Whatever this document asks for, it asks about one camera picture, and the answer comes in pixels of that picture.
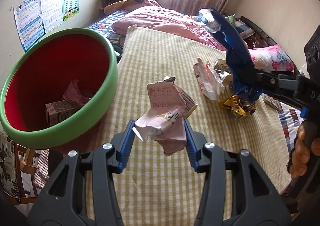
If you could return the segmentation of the right hand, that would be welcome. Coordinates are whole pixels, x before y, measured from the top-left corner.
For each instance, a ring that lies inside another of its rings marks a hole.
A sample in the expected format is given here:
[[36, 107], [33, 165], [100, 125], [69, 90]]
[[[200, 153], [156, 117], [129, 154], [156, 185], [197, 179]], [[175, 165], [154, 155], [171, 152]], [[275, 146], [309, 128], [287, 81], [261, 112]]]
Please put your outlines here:
[[319, 156], [319, 138], [313, 140], [311, 149], [308, 149], [304, 143], [306, 138], [306, 129], [302, 123], [297, 130], [295, 148], [291, 152], [290, 160], [287, 165], [291, 177], [298, 178], [303, 176], [307, 171], [307, 163], [310, 160], [311, 152]]

